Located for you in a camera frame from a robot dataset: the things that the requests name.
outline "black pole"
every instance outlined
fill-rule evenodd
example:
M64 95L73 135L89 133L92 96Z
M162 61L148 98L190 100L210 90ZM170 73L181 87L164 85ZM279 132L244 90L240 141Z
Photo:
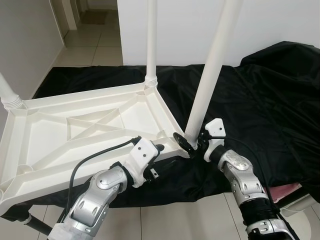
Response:
M28 223L25 223L24 225L27 225L30 228L37 230L38 232L46 236L49 236L49 234L52 231L52 227L45 224L43 221L39 220L38 218L32 216L31 214L29 215L29 219L27 221Z

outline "white floor tile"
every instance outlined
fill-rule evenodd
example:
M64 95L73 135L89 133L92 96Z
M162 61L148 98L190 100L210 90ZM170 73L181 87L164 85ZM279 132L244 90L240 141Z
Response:
M30 213L36 218L43 220L47 206L34 205ZM23 225L19 221L8 221L0 217L1 240L37 240L39 232Z
M234 223L236 225L236 229L238 230L241 240L248 240L246 226L244 225L244 219L242 218L242 214L238 207L234 194L231 192L226 192L224 193L224 195L229 205Z
M43 222L53 228L54 225L57 223L63 210L64 210L63 208L58 206L54 206L54 205L48 206L45 212ZM40 233L38 240L47 240L47 236Z
M312 205L312 209L314 210L317 217L320 219L320 203Z
M143 240L239 240L223 194L193 203L142 207Z
M113 22L111 24L103 25L102 31L101 31L101 37L107 37L107 36L120 36L120 28L117 26L119 23Z
M141 240L140 207L109 209L94 240Z
M311 207L286 219L300 240L319 240L320 220Z
M120 25L119 25L119 17L118 16L111 16L108 18L108 16L105 19L105 24L103 25L103 29L107 29L108 31L117 31L120 32Z
M78 27L77 31L79 33L87 34L96 34L96 33L101 33L102 29L104 28L103 24L82 24Z
M96 47L99 42L100 32L79 32L70 30L64 38L67 47Z
M55 66L91 65L96 47L73 46L68 47L56 61Z
M241 240L247 240L246 226L242 214L232 193L225 193L235 225ZM320 237L320 220L311 207L287 218L300 240L318 240Z
M117 31L103 31L98 47L121 47L120 33Z
M93 66L122 66L121 47L97 47L92 61Z

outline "white wall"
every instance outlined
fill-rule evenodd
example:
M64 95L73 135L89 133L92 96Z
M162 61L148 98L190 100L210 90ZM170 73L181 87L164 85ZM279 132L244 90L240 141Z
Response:
M223 0L158 0L157 64L203 64ZM319 0L244 0L224 64L280 41L320 46ZM124 65L146 64L147 0L119 0Z
M0 1L0 72L22 99L32 98L62 48L49 0ZM0 136L6 118L0 104Z
M117 0L87 0L89 9L117 9Z

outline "black fabric sheet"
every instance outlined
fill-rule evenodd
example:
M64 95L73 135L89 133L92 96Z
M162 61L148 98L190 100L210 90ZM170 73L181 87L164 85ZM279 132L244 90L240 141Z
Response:
M270 186L301 183L318 202L319 56L320 50L313 46L280 42L245 57L239 67L223 66L204 120L205 124L222 118L227 136L250 145ZM158 91L183 130L203 68L203 64L157 67ZM145 66L54 67L35 97L141 83L145 74ZM262 181L257 161L245 147L228 140L225 145L251 160ZM201 157L172 157L156 163L155 169L160 175L157 181L129 187L111 207L194 202L230 191L224 175ZM87 187L78 186L75 195ZM64 190L24 204L65 207L67 196Z

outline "wall baseboard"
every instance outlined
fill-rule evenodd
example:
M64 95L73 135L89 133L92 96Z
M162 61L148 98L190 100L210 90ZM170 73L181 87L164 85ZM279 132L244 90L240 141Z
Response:
M46 76L48 75L48 73L50 72L50 70L55 66L56 61L58 60L58 58L63 54L63 52L66 50L67 48L65 46L63 46L61 48L61 50L57 53L57 55L55 56L55 58L53 59L52 63L50 64L50 66L48 67L47 71L45 72L44 76L42 77L41 81L39 82L39 84L37 85L36 89L33 91L33 93L31 94L29 99L33 99L38 91L38 89L40 88L41 84L44 82L44 80L46 79Z

